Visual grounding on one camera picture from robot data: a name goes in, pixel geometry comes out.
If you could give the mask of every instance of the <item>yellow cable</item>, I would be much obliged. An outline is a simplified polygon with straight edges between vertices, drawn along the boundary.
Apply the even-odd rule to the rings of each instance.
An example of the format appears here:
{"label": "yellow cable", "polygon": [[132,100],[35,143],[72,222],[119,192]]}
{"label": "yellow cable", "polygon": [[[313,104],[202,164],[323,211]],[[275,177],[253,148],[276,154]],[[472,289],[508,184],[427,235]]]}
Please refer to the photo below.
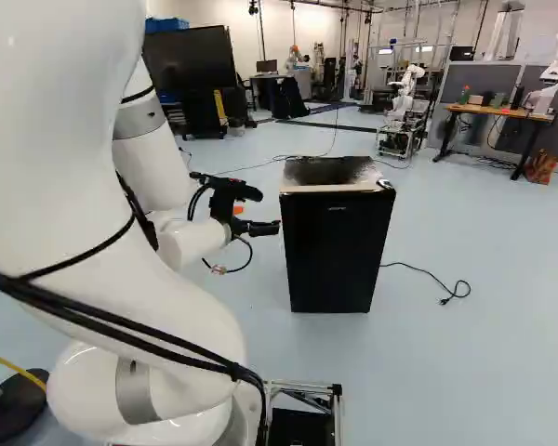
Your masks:
{"label": "yellow cable", "polygon": [[5,359],[0,358],[0,364],[4,365],[5,367],[8,367],[11,370],[14,370],[15,372],[17,372],[18,374],[20,374],[21,376],[24,376],[25,378],[27,378],[29,381],[31,381],[32,383],[36,384],[38,387],[40,387],[44,392],[47,391],[46,388],[46,383],[44,383],[41,379],[39,379],[37,376],[34,376],[32,374],[30,374],[29,372],[27,372],[26,370],[21,369],[20,367],[17,367],[16,365],[8,362]]}

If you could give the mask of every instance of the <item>ceiling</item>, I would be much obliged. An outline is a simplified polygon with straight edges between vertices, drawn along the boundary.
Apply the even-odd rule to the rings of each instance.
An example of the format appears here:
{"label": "ceiling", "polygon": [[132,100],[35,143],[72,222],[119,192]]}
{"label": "ceiling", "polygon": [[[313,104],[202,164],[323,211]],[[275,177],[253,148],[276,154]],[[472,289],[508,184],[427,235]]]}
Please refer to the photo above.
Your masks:
{"label": "ceiling", "polygon": [[[427,3],[435,2],[436,0],[420,0],[422,5]],[[451,0],[442,0],[443,3],[450,2]],[[407,4],[410,7],[415,5],[415,0],[322,0],[324,4],[335,5],[336,7],[341,7],[345,3],[345,5],[349,7],[379,7],[379,8],[404,8]]]}

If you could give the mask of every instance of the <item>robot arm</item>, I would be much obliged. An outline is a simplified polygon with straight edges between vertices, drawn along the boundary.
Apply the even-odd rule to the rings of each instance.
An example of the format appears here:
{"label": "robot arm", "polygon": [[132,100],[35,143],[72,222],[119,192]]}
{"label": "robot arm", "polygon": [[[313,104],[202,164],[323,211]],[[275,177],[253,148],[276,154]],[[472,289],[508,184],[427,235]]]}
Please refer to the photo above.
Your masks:
{"label": "robot arm", "polygon": [[[188,365],[205,358],[201,350],[153,334],[244,365],[241,330],[218,300],[155,253],[115,174],[145,211],[174,209],[190,196],[192,182],[154,92],[143,88],[142,65],[128,83],[144,34],[142,2],[110,0],[103,8],[101,0],[3,0],[3,17],[9,19],[0,26],[0,289],[16,284],[13,295],[25,309],[82,341],[64,352],[50,377],[52,412],[73,432],[108,442],[178,417],[186,418],[176,423],[177,438],[191,433],[194,442],[205,441],[198,420],[208,422],[207,440],[219,437],[237,383]],[[124,94],[126,86],[132,95]],[[120,98],[130,99],[118,112]],[[145,112],[146,124],[135,120]],[[225,244],[231,223],[207,221],[201,240],[217,234],[213,244]],[[201,251],[194,248],[193,256]],[[58,295],[71,299],[64,301],[69,307],[55,310],[63,302]],[[113,332],[111,321],[96,330],[92,318],[79,322],[79,308],[150,331]],[[252,407],[264,409],[260,401]],[[189,419],[193,414],[202,416]]]}
{"label": "robot arm", "polygon": [[549,86],[530,93],[525,99],[525,106],[532,109],[534,114],[548,114],[551,102],[558,92],[558,53],[554,62],[541,74],[539,80]]}
{"label": "robot arm", "polygon": [[400,82],[389,82],[389,85],[397,85],[400,87],[398,97],[392,101],[392,110],[389,111],[389,117],[394,120],[403,120],[405,114],[411,110],[413,106],[413,95],[416,89],[416,82],[423,77],[426,71],[418,65],[409,65],[403,79]]}

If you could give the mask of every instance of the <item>brown bag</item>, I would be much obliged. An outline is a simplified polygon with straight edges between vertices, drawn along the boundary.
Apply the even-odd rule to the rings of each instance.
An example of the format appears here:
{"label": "brown bag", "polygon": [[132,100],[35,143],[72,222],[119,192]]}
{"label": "brown bag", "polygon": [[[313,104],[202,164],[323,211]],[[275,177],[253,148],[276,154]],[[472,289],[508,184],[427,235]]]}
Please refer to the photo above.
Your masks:
{"label": "brown bag", "polygon": [[525,177],[532,183],[550,184],[551,174],[558,165],[558,157],[541,149],[525,166]]}

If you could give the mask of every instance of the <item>black mini fridge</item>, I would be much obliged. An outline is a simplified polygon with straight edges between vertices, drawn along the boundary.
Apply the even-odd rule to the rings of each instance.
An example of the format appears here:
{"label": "black mini fridge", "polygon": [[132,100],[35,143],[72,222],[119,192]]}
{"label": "black mini fridge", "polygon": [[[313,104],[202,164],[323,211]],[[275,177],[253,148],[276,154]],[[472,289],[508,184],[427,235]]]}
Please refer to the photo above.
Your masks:
{"label": "black mini fridge", "polygon": [[395,198],[370,157],[286,162],[280,202],[292,311],[370,311]]}

